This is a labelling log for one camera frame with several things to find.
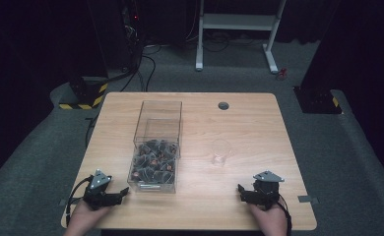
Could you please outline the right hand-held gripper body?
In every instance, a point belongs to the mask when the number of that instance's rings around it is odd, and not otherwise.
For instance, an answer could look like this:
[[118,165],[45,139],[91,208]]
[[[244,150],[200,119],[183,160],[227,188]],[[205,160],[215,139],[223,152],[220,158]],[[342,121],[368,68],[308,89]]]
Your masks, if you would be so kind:
[[253,176],[255,182],[253,188],[255,191],[254,204],[264,209],[270,209],[280,197],[280,183],[285,179],[273,173],[270,170],[262,171]]

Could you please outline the person's left hand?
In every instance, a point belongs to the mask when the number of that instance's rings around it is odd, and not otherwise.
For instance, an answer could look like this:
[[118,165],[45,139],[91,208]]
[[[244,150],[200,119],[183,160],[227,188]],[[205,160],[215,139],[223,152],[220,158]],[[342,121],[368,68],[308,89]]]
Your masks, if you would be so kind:
[[85,201],[79,201],[71,214],[69,225],[63,236],[85,236],[111,210],[111,206],[92,210]]

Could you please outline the pile of dark packets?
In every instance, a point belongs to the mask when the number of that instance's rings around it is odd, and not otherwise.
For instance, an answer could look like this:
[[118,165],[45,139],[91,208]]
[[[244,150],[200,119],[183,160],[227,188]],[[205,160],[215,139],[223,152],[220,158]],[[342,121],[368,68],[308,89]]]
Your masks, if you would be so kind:
[[173,184],[179,158],[178,143],[150,140],[135,147],[128,180],[143,184]]

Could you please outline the clear glass cup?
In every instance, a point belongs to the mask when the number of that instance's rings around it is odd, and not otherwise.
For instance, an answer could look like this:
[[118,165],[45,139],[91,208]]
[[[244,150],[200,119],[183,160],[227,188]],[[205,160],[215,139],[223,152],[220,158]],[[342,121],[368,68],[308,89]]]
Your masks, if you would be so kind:
[[212,143],[212,163],[216,166],[224,166],[231,154],[231,145],[228,141],[217,139]]

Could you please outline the white metal stand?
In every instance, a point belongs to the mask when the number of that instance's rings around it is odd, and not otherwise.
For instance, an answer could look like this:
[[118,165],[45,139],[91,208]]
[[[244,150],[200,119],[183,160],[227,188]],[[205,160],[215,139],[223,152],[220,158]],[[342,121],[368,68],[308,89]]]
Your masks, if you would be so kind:
[[202,71],[204,68],[204,30],[257,30],[270,33],[267,44],[262,45],[270,72],[277,74],[280,70],[274,59],[272,47],[278,32],[287,0],[280,0],[275,15],[237,15],[214,14],[205,12],[205,0],[200,0],[198,43],[196,49],[195,69]]

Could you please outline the dark equipment rack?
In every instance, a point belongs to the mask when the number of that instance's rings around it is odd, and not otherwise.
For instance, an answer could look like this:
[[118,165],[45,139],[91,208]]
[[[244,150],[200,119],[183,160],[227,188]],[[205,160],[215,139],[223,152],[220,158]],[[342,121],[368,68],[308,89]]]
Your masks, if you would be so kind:
[[128,69],[132,72],[140,64],[145,42],[142,4],[140,0],[119,1],[125,43],[128,48]]

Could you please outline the clear plastic box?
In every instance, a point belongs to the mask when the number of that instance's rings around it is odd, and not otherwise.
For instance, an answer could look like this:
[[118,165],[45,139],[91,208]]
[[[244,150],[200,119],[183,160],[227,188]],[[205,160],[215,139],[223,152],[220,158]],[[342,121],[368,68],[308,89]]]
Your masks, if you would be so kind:
[[[182,102],[144,100],[142,102],[137,127],[133,139],[134,150],[137,145],[150,140],[166,140],[178,143],[180,159],[180,141],[182,128]],[[176,173],[173,184],[133,183],[128,184],[137,192],[174,193],[176,189]]]

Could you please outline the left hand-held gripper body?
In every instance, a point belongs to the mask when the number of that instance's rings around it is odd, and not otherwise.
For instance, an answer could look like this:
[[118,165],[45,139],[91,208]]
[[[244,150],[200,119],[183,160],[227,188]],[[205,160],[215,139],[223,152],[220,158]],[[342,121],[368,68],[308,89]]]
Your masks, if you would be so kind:
[[99,169],[96,170],[83,196],[83,200],[91,209],[98,210],[102,207],[110,207],[110,198],[105,192],[110,181],[110,176],[105,175]]

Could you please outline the person's right hand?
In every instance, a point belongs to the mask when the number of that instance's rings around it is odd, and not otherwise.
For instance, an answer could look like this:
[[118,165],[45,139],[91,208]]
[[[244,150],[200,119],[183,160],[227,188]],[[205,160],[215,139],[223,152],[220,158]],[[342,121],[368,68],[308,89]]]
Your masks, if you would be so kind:
[[264,236],[287,236],[288,220],[279,205],[273,205],[268,210],[249,204],[249,209]]

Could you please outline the black yellow striped stand base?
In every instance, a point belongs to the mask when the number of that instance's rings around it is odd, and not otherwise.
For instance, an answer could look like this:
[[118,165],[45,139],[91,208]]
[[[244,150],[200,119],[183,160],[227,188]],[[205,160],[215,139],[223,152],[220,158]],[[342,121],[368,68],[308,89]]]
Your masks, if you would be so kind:
[[108,83],[85,81],[80,79],[70,82],[58,102],[61,109],[89,110],[99,106],[104,97]]

